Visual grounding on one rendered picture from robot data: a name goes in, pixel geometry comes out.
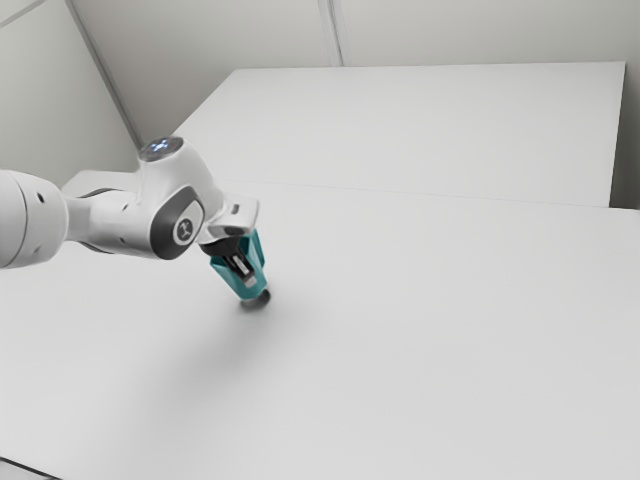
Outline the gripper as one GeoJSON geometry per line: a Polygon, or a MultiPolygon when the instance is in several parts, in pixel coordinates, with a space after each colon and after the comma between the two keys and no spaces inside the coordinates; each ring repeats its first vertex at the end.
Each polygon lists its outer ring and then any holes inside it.
{"type": "Polygon", "coordinates": [[[240,279],[252,277],[252,266],[241,248],[242,236],[231,236],[215,242],[200,244],[200,249],[209,257],[227,257],[229,269],[240,279]]]}

